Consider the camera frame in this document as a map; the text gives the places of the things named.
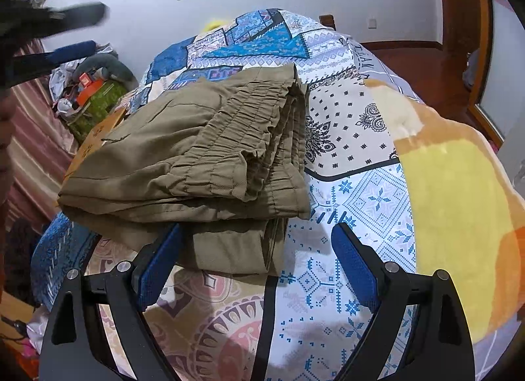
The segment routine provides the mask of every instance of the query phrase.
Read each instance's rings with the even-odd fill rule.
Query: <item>patterned bedspread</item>
[[[310,219],[290,221],[279,278],[173,269],[145,318],[182,379],[334,378],[371,318],[359,305],[330,245],[337,222],[345,221],[384,261],[395,261],[408,272],[418,268],[417,229],[404,161],[400,162],[390,127],[378,110],[375,91],[363,80],[382,80],[412,100],[421,100],[349,36],[284,10],[250,12],[171,45],[154,59],[123,104],[133,113],[164,90],[201,77],[219,81],[242,69],[290,62],[310,88],[305,160]],[[108,271],[134,256],[123,245],[103,239],[87,273]],[[117,364],[132,375],[109,309],[103,307],[102,312]],[[382,376],[397,368],[411,316],[408,307]],[[503,329],[516,329],[513,320],[507,325]],[[490,335],[495,339],[494,329]],[[499,354],[494,354],[497,347],[491,336],[475,338],[480,344],[479,378],[510,341],[509,334],[503,337]]]

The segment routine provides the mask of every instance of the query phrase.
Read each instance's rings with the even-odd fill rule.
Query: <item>cable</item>
[[[25,340],[26,337],[21,336],[20,338],[11,338],[8,336],[5,336],[4,334],[0,334],[0,339],[5,341],[14,341],[15,343],[18,343],[19,341]]]
[[[0,320],[2,320],[2,322],[4,322],[5,324],[11,326],[12,328],[14,328],[16,330],[16,332],[18,332],[20,335],[22,335],[22,339],[23,338],[27,338],[27,325],[22,322],[21,320],[11,320],[3,315],[0,315]]]

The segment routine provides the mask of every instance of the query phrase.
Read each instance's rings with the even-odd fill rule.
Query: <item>blue geometric pattern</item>
[[[339,34],[327,29],[313,29],[301,34],[308,45],[310,57],[314,58],[319,54],[327,53],[330,49],[337,48],[345,51],[346,49],[339,41]]]
[[[286,25],[280,23],[253,41],[222,47],[204,54],[203,57],[244,57],[246,55],[308,58],[308,49],[302,36],[291,38]]]
[[[212,52],[217,48],[225,47],[226,36],[224,35],[224,29],[216,29],[202,36],[197,36],[195,41],[192,44],[189,44],[187,47],[188,50],[188,68],[193,67],[193,62],[195,59],[202,57],[208,52]]]
[[[144,88],[141,92],[137,92],[130,100],[130,112],[136,112],[141,106],[148,102],[148,95],[151,91],[150,87]]]
[[[280,57],[279,55],[245,55],[242,58],[233,56],[225,58],[207,58],[202,57],[194,60],[192,66],[196,69],[205,69],[214,66],[237,66],[242,63],[244,66],[261,66],[261,67],[279,67],[287,65],[288,63],[296,62],[294,57]]]
[[[187,46],[192,44],[194,40],[195,36],[178,44],[173,44],[157,55],[150,65],[146,84],[157,81],[162,76],[167,76],[186,67],[188,58]]]
[[[208,69],[188,69],[180,74],[171,85],[169,90],[177,90],[190,82],[196,82],[199,78],[205,78],[208,81],[221,81],[229,78],[242,70],[243,66],[219,66]]]
[[[248,12],[235,20],[236,25],[225,32],[228,45],[246,42],[271,26],[274,20],[268,10]]]
[[[359,304],[330,244],[335,224],[345,221],[383,261],[395,261],[408,272],[416,268],[414,224],[400,164],[333,182],[305,178],[311,215],[289,222],[267,381],[333,379],[367,328],[372,315]],[[407,307],[381,377],[399,364],[412,312]]]
[[[319,29],[319,23],[311,18],[285,10],[279,10],[279,12],[288,26],[292,37],[309,30]]]

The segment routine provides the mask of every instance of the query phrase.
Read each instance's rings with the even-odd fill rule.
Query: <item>hand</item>
[[[12,185],[12,165],[7,147],[15,132],[15,125],[11,122],[15,110],[15,97],[0,91],[0,205],[7,199]]]

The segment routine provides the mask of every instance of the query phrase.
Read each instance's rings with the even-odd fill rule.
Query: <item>pink curtain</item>
[[[33,41],[19,54],[44,52]],[[9,147],[15,182],[10,190],[6,227],[19,217],[40,232],[59,211],[56,204],[66,170],[78,148],[73,135],[54,117],[48,78],[31,80],[10,89],[18,107],[13,118],[15,134]]]

